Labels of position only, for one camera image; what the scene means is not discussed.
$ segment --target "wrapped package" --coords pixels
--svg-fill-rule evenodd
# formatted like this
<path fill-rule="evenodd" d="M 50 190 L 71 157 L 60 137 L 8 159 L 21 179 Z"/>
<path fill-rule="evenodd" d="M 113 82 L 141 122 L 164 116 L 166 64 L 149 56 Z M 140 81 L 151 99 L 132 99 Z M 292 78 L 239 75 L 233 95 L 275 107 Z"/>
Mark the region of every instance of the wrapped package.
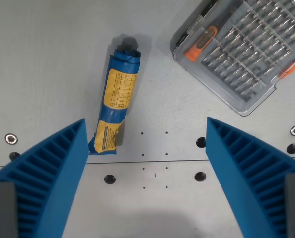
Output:
<path fill-rule="evenodd" d="M 116 135 L 123 123 L 140 67 L 140 52 L 115 50 L 110 56 L 91 154 L 116 154 Z"/>

